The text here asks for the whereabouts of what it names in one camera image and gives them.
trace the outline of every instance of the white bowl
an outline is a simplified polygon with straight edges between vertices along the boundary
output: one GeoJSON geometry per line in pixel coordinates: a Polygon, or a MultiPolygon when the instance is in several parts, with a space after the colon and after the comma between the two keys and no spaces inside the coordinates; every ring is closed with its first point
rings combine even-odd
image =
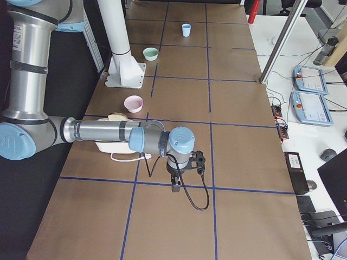
{"type": "Polygon", "coordinates": [[[137,113],[142,109],[143,99],[140,96],[128,96],[124,100],[124,106],[130,113],[137,113]]]}

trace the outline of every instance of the white cable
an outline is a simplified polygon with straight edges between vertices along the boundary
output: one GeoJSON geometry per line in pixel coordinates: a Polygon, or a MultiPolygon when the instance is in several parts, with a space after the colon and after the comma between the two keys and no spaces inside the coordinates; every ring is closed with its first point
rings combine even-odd
{"type": "MultiPolygon", "coordinates": [[[[146,157],[147,160],[148,160],[148,159],[151,159],[151,158],[152,158],[152,154],[150,154],[150,153],[145,153],[145,157],[146,157]]],[[[139,161],[139,160],[145,159],[145,157],[142,156],[142,157],[140,157],[140,158],[131,159],[131,160],[119,160],[119,159],[116,159],[116,158],[113,157],[113,153],[111,153],[111,155],[110,155],[111,160],[113,160],[113,161],[118,161],[118,162],[120,162],[120,163],[130,163],[130,162],[132,162],[132,161],[139,161]]]]}

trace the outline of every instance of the computer mouse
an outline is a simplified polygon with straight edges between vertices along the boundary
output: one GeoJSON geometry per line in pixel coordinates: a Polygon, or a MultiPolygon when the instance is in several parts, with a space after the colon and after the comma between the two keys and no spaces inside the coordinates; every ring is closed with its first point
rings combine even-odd
{"type": "Polygon", "coordinates": [[[323,161],[329,161],[332,158],[334,158],[336,155],[337,153],[333,149],[328,148],[323,151],[323,153],[320,155],[320,158],[323,161]]]}

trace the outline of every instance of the white cup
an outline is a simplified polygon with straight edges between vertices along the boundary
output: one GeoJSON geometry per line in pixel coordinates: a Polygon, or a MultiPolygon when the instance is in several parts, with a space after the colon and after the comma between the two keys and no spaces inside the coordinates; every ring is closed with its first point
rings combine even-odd
{"type": "Polygon", "coordinates": [[[189,23],[182,24],[182,34],[184,37],[188,37],[190,35],[191,25],[189,23]]]}

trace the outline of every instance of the label sticker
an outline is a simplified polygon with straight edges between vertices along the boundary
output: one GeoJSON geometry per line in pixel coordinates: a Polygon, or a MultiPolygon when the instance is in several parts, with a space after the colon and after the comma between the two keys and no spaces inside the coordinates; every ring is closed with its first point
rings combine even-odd
{"type": "Polygon", "coordinates": [[[289,154],[288,157],[289,157],[289,162],[292,168],[297,168],[297,169],[301,168],[299,157],[296,154],[289,154]]]}
{"type": "Polygon", "coordinates": [[[22,51],[22,30],[21,26],[14,26],[12,50],[22,51]]]}

